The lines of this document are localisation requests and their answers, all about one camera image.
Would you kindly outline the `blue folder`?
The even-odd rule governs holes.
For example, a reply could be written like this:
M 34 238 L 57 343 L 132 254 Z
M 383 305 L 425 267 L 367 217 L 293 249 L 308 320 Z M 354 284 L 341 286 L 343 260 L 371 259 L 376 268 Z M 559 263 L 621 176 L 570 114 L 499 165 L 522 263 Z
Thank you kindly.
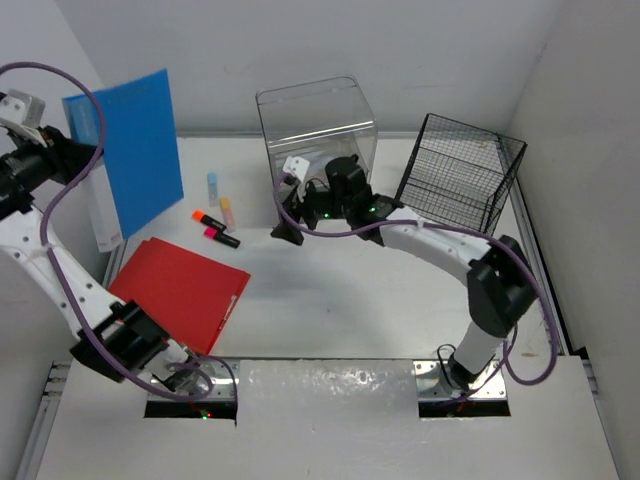
M 94 93 L 104 153 L 81 182 L 97 248 L 110 252 L 184 197 L 168 72 Z

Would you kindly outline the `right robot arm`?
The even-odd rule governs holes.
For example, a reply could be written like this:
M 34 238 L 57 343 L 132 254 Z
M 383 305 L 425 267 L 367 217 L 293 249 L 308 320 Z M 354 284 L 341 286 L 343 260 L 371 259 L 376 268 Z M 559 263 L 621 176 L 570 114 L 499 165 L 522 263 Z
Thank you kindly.
M 305 235 L 321 234 L 319 221 L 342 219 L 349 235 L 410 254 L 456 279 L 467 290 L 471 322 L 444 377 L 451 388 L 470 391 L 536 298 L 518 242 L 427 222 L 402 202 L 375 193 L 355 155 L 328 161 L 324 172 L 318 179 L 308 160 L 286 158 L 274 186 L 290 191 L 276 200 L 280 220 L 272 237 L 300 246 Z

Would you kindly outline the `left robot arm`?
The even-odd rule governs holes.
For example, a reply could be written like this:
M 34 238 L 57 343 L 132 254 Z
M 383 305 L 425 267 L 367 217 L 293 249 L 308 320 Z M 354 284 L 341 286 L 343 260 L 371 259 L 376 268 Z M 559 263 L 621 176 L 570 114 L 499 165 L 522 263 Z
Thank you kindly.
M 68 187 L 94 165 L 99 147 L 53 127 L 4 120 L 13 151 L 1 157 L 1 250 L 41 287 L 65 318 L 76 342 L 70 352 L 94 372 L 175 401 L 203 398 L 212 383 L 188 348 L 137 303 L 102 287 L 76 260 L 34 204 L 48 180 Z

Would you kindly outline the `orange cap clear marker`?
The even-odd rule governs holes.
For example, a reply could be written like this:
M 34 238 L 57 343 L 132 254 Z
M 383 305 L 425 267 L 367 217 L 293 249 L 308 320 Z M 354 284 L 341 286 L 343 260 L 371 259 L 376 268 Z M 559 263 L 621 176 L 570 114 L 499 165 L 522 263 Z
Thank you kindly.
M 236 222 L 229 199 L 227 197 L 221 197 L 219 200 L 219 206 L 226 229 L 229 232 L 234 232 L 236 230 Z

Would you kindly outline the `pink black highlighter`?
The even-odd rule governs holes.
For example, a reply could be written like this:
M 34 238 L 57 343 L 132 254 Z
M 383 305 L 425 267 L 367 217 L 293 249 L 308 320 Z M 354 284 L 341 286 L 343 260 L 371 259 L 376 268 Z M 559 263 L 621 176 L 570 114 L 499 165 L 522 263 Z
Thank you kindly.
M 222 245 L 228 246 L 233 249 L 238 249 L 241 244 L 241 242 L 238 239 L 226 234 L 224 231 L 215 229 L 213 227 L 207 227 L 204 230 L 203 235 L 206 238 L 209 238 L 215 242 L 218 242 Z

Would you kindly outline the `orange black highlighter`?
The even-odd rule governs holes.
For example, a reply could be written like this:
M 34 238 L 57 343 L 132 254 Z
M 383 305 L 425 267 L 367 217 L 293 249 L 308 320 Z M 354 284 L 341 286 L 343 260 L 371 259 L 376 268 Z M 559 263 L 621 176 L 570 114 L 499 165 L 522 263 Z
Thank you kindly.
M 219 220 L 216 220 L 215 218 L 211 217 L 210 215 L 204 213 L 201 210 L 195 210 L 192 213 L 191 217 L 194 220 L 198 221 L 199 223 L 201 223 L 201 224 L 203 224 L 203 225 L 205 225 L 205 226 L 207 226 L 209 228 L 216 229 L 218 231 L 224 232 L 226 230 L 226 228 L 227 228 L 227 226 L 224 223 L 222 223 Z

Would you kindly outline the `blue cap clear marker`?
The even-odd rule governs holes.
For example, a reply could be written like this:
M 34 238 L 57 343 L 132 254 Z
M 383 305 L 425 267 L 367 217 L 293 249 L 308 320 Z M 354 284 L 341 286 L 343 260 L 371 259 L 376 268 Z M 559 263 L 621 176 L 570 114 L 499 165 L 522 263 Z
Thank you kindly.
M 219 183 L 217 175 L 214 172 L 207 174 L 207 189 L 209 205 L 217 205 L 219 201 Z

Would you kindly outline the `clear plastic drawer organizer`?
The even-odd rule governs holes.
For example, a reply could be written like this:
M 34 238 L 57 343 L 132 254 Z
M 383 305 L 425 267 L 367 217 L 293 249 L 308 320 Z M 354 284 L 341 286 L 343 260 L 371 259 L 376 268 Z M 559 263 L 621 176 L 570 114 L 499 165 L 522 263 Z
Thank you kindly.
M 319 187 L 326 181 L 329 161 L 357 155 L 370 184 L 378 128 L 355 78 L 337 76 L 262 90 L 256 103 L 277 205 L 290 192 L 304 198 L 302 184 L 282 172 L 288 156 L 308 160 L 305 180 L 315 180 Z

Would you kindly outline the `red folder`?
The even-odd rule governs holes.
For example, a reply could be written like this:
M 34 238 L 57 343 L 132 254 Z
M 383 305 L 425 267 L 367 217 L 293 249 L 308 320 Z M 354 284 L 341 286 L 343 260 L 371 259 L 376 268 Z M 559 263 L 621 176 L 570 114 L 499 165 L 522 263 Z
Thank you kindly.
M 250 274 L 158 238 L 138 246 L 109 291 L 135 302 L 176 341 L 208 354 Z

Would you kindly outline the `white front cover panel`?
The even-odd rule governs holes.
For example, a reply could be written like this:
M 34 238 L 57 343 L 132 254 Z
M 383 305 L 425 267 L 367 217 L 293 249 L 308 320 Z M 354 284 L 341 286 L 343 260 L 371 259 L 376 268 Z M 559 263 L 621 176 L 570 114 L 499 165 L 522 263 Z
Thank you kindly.
M 613 479 L 581 362 L 507 387 L 506 417 L 423 419 L 408 361 L 245 361 L 235 420 L 153 419 L 70 369 L 42 479 Z

